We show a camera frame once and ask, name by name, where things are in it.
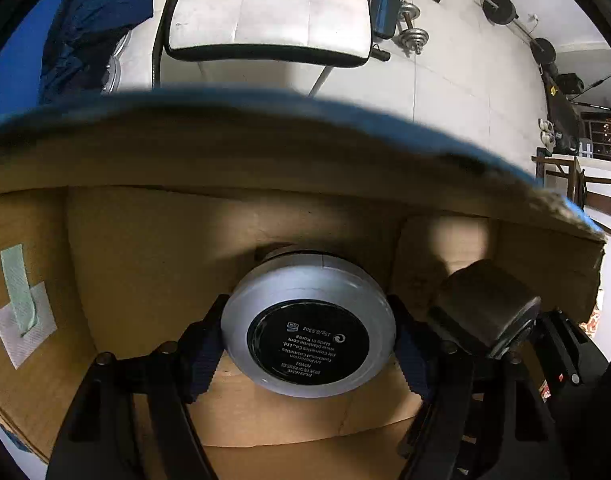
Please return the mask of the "silver metal tin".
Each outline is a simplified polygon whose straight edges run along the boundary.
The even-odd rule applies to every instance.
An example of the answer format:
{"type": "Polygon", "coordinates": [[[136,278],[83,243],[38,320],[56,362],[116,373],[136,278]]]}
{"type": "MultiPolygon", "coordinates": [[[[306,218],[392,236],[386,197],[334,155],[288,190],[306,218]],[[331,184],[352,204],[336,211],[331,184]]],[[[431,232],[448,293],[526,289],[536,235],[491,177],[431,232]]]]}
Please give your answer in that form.
{"type": "Polygon", "coordinates": [[[528,337],[541,303],[525,283],[484,259],[442,282],[428,316],[441,334],[467,352],[500,360],[528,337]]]}

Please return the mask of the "white jar black label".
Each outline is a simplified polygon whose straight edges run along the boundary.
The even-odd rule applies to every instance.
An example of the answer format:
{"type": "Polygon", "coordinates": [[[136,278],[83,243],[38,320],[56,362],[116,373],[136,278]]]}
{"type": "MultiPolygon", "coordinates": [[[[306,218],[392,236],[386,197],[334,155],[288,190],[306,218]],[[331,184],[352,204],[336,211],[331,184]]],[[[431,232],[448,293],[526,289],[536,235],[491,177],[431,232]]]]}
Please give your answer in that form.
{"type": "Polygon", "coordinates": [[[370,382],[397,326],[385,293],[360,266],[326,252],[265,258],[235,287],[222,323],[232,362],[257,385],[322,399],[370,382]]]}

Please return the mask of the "orange white patterned cloth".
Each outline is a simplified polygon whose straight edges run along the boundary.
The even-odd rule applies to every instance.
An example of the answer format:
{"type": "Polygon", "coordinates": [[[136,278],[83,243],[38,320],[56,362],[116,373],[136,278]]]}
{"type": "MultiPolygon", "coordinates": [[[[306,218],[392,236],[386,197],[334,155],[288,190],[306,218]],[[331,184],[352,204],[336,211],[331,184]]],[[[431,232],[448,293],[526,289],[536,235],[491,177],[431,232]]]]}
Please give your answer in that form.
{"type": "Polygon", "coordinates": [[[581,323],[580,327],[587,336],[594,338],[598,330],[599,322],[601,322],[601,307],[598,304],[595,304],[589,319],[586,322],[581,323]]]}

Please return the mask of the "open cardboard box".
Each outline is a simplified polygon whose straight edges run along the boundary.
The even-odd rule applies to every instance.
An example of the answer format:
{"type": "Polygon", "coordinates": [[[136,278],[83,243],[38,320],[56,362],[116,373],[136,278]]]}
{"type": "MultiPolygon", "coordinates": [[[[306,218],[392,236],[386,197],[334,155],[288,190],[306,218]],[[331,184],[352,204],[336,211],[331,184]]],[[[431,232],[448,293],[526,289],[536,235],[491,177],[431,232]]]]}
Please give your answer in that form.
{"type": "Polygon", "coordinates": [[[284,92],[0,117],[0,426],[51,479],[584,479],[605,237],[503,158],[284,92]]]}

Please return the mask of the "dark wooden chair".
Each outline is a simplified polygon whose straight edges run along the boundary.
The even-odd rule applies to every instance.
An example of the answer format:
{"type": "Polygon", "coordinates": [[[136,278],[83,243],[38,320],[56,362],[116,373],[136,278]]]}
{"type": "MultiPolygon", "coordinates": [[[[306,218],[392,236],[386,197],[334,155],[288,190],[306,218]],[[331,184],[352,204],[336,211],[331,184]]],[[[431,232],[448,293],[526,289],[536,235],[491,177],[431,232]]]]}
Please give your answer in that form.
{"type": "MultiPolygon", "coordinates": [[[[611,196],[593,192],[589,185],[611,186],[611,179],[604,177],[591,177],[585,173],[578,157],[563,159],[553,156],[535,155],[531,157],[535,163],[537,180],[544,181],[545,176],[563,179],[567,182],[566,196],[580,209],[591,209],[605,214],[611,220],[611,196]]],[[[611,235],[611,227],[601,222],[596,224],[607,234],[611,235]]]]}

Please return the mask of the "chrome dumbbell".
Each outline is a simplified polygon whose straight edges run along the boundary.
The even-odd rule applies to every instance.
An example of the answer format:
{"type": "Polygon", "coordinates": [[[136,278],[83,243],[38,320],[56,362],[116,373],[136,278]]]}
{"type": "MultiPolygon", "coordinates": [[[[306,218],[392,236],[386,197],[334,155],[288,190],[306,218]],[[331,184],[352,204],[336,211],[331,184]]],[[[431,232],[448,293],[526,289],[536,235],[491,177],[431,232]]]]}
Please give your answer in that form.
{"type": "Polygon", "coordinates": [[[401,1],[398,20],[404,23],[398,36],[399,45],[407,52],[416,55],[423,53],[430,36],[427,30],[415,26],[415,21],[420,17],[420,9],[414,3],[401,1]]]}

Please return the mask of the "blue foam mat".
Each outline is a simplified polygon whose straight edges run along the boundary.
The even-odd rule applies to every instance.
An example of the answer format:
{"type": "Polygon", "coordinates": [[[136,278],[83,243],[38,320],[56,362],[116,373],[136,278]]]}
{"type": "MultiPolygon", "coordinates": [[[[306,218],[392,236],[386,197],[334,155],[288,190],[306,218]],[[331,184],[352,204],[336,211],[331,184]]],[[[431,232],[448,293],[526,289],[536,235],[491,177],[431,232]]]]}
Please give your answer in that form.
{"type": "Polygon", "coordinates": [[[44,45],[61,1],[36,3],[0,51],[0,116],[38,104],[44,45]]]}

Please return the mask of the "white quilted chair right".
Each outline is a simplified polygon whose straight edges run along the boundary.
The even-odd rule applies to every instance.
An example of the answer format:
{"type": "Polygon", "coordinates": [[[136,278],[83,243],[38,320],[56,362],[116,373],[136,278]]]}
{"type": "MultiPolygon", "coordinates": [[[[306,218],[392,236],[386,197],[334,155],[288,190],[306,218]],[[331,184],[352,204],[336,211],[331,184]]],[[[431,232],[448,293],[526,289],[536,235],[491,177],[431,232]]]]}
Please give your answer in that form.
{"type": "Polygon", "coordinates": [[[172,0],[164,49],[178,62],[316,65],[316,94],[336,68],[388,55],[376,46],[368,0],[172,0]]]}

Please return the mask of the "dark blue crumpled cloth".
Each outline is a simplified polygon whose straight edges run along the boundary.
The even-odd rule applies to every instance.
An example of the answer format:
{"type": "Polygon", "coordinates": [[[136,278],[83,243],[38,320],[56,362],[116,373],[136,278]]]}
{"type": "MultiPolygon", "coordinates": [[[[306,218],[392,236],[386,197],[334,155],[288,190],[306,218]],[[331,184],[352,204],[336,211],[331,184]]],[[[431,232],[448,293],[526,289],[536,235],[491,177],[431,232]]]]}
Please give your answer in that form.
{"type": "Polygon", "coordinates": [[[153,17],[153,0],[61,0],[44,43],[42,105],[99,92],[118,42],[153,17]]]}

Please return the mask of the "barbell on floor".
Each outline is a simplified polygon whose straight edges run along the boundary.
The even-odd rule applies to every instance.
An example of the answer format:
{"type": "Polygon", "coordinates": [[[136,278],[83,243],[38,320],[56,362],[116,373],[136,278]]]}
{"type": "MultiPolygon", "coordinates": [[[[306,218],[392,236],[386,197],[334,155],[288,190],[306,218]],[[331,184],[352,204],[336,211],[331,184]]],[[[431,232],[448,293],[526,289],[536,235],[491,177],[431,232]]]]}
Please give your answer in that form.
{"type": "Polygon", "coordinates": [[[482,0],[481,8],[487,20],[495,25],[514,26],[528,41],[534,61],[540,66],[548,66],[556,61],[556,50],[545,38],[534,37],[519,22],[519,16],[511,0],[482,0]]]}

